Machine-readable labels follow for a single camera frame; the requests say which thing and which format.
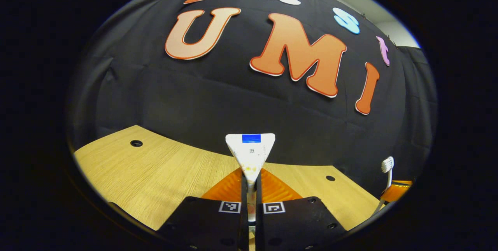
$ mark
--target screw hole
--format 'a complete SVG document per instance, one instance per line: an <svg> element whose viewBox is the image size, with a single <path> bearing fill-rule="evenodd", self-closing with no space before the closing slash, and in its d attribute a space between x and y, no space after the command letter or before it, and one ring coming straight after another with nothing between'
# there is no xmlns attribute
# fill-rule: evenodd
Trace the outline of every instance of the screw hole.
<svg viewBox="0 0 498 251"><path fill-rule="evenodd" d="M271 246L279 246L282 243L282 239L278 237L274 237L271 240L268 240L268 244Z"/></svg>
<svg viewBox="0 0 498 251"><path fill-rule="evenodd" d="M140 147L140 146L142 146L142 145L143 145L142 141L140 141L140 140L132 140L132 141L130 142L130 144L131 144L133 147Z"/></svg>

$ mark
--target pink letter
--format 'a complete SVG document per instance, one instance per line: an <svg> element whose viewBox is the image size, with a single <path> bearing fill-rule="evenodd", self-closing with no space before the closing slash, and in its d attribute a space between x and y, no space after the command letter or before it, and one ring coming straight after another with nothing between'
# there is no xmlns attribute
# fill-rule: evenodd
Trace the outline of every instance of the pink letter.
<svg viewBox="0 0 498 251"><path fill-rule="evenodd" d="M384 62L386 63L387 66L389 66L389 59L388 59L388 46L386 46L386 43L384 42L384 39L381 37L377 36L377 40L379 40L379 44L381 45L381 54L382 54L382 59L384 59Z"/></svg>

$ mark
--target black backdrop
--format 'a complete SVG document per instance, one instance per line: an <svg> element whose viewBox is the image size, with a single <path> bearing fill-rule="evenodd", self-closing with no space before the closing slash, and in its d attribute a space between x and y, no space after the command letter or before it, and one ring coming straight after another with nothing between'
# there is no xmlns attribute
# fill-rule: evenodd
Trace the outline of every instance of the black backdrop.
<svg viewBox="0 0 498 251"><path fill-rule="evenodd" d="M385 186L380 164L395 157L394 177L413 180L427 157L436 125L437 98L423 53L396 48L378 28L336 0L299 0L294 6L278 0L133 0L110 17L89 42L75 74L69 97L70 135L75 149L132 125L140 125L176 141L231 155L228 133L276 135L268 162L334 165L378 196ZM215 8L235 7L217 45L205 56L178 60L164 51L164 42L185 11L204 15L190 27L185 42L201 39ZM334 7L359 21L355 35L334 20ZM329 33L347 51L338 72L338 95L328 98L306 87L308 70L297 82L256 72L249 60L265 47L270 13L297 18L309 42ZM384 64L379 42L389 48ZM365 62L380 74L372 111L354 109L366 78Z"/></svg>

